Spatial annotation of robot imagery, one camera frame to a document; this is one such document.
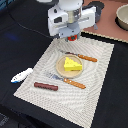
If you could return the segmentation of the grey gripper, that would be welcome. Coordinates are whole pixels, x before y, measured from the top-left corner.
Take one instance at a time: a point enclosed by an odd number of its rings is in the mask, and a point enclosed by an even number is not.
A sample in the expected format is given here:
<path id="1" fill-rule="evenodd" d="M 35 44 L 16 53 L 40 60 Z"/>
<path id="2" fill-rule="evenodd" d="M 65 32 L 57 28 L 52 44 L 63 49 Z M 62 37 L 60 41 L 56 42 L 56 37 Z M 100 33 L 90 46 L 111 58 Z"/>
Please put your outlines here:
<path id="1" fill-rule="evenodd" d="M 77 39 L 79 38 L 80 29 L 70 29 L 68 27 L 62 28 L 59 30 L 59 37 L 65 38 L 68 41 L 68 37 L 77 35 Z"/>

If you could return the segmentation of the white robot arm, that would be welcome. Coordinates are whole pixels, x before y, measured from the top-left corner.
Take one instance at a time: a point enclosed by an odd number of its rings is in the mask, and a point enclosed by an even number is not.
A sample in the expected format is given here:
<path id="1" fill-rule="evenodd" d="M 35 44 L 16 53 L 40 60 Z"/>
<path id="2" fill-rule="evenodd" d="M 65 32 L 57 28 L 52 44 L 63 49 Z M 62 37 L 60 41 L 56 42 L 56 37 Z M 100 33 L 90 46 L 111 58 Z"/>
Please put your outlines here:
<path id="1" fill-rule="evenodd" d="M 95 25 L 96 7 L 82 8 L 83 0 L 59 0 L 48 10 L 48 28 L 53 37 L 74 41 L 84 28 Z"/>

